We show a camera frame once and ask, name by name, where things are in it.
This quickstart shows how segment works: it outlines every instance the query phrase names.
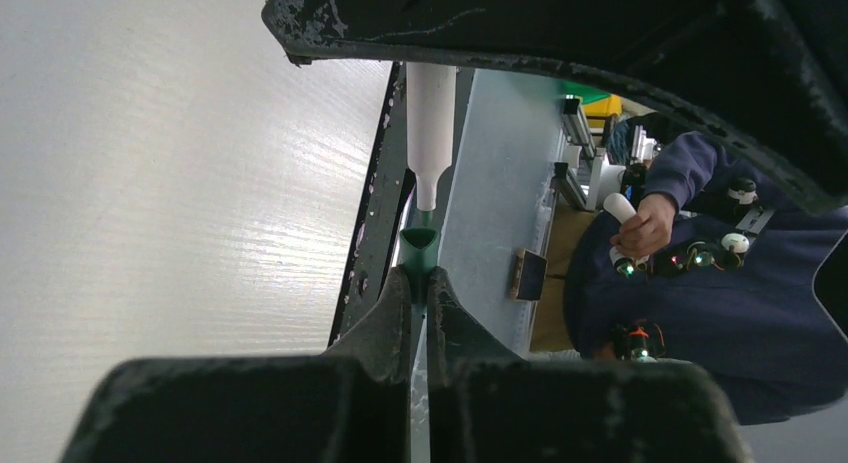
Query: sleeve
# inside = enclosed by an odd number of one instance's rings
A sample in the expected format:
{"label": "sleeve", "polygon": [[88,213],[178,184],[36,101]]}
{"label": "sleeve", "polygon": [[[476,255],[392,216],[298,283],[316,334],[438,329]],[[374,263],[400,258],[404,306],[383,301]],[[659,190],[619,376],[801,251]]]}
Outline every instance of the sleeve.
{"label": "sleeve", "polygon": [[788,383],[768,383],[748,378],[712,374],[733,406],[740,425],[779,423],[795,416],[828,408],[845,396],[845,390]]}
{"label": "sleeve", "polygon": [[738,162],[698,132],[684,133],[664,148],[648,170],[645,195],[670,196],[680,210],[701,191],[727,186]]}

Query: navy blue sweater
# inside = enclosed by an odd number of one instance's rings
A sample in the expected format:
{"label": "navy blue sweater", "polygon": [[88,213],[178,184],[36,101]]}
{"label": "navy blue sweater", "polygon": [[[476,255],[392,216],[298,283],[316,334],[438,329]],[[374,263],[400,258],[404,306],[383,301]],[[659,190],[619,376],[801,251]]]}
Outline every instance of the navy blue sweater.
{"label": "navy blue sweater", "polygon": [[[754,180],[762,204],[777,210],[742,268],[696,268],[650,282],[625,279],[608,256],[620,224],[602,213],[572,259],[565,314],[584,357],[608,341],[614,324],[657,323],[666,357],[708,370],[746,425],[817,411],[848,389],[848,343],[812,293],[815,272],[848,230],[848,208],[804,213],[750,163],[699,133],[681,135],[660,153],[648,173],[647,193],[670,195],[682,208],[700,192],[725,192],[738,177]],[[678,216],[671,244],[733,230],[707,215]]]}

